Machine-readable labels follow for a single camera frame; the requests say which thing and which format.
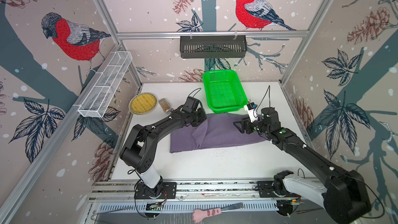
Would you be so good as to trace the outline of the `purple trousers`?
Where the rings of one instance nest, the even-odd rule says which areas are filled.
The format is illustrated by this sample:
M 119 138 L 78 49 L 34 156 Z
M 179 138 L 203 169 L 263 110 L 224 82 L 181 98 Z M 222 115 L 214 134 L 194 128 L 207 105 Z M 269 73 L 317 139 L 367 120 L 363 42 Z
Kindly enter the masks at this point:
M 200 125 L 183 127 L 171 133 L 170 153 L 200 149 L 244 146 L 264 141 L 255 133 L 242 134 L 233 125 L 247 115 L 208 114 Z

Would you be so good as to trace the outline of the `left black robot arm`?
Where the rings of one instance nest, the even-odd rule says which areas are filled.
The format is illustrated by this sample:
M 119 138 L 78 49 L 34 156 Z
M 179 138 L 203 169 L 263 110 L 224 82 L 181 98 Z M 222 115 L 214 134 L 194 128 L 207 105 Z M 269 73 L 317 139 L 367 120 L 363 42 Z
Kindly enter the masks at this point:
M 205 120 L 206 113 L 202 107 L 189 110 L 181 106 L 156 123 L 146 126 L 137 124 L 131 129 L 124 142 L 119 158 L 135 169 L 148 190 L 158 195 L 158 191 L 162 189 L 163 178 L 154 168 L 153 162 L 159 141 L 173 131 L 189 126 L 199 126 Z

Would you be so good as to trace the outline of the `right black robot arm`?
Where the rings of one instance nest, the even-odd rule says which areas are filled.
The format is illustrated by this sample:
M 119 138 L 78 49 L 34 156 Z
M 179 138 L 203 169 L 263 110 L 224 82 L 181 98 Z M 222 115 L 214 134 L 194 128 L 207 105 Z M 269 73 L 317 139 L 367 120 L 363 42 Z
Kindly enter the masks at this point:
M 294 157 L 320 181 L 318 184 L 284 170 L 274 176 L 278 196 L 295 194 L 326 210 L 338 224 L 350 224 L 372 210 L 364 178 L 347 171 L 308 147 L 293 131 L 283 128 L 273 107 L 263 108 L 261 117 L 235 121 L 240 133 L 258 133 L 280 150 Z

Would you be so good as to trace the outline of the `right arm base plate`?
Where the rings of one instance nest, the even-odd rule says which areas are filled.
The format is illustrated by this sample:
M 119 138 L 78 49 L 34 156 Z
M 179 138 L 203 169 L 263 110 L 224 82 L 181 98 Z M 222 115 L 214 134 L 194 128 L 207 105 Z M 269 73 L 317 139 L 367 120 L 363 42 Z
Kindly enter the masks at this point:
M 259 193 L 260 198 L 288 198 L 298 199 L 299 196 L 291 193 L 276 193 L 273 181 L 258 181 L 254 188 Z

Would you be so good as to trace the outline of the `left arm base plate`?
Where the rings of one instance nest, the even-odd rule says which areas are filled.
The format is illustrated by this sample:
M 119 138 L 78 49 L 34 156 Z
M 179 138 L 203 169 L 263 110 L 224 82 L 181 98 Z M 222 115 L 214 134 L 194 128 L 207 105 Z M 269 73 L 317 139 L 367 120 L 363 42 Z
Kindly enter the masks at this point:
M 177 183 L 160 181 L 154 188 L 150 188 L 142 181 L 135 185 L 135 200 L 175 199 Z

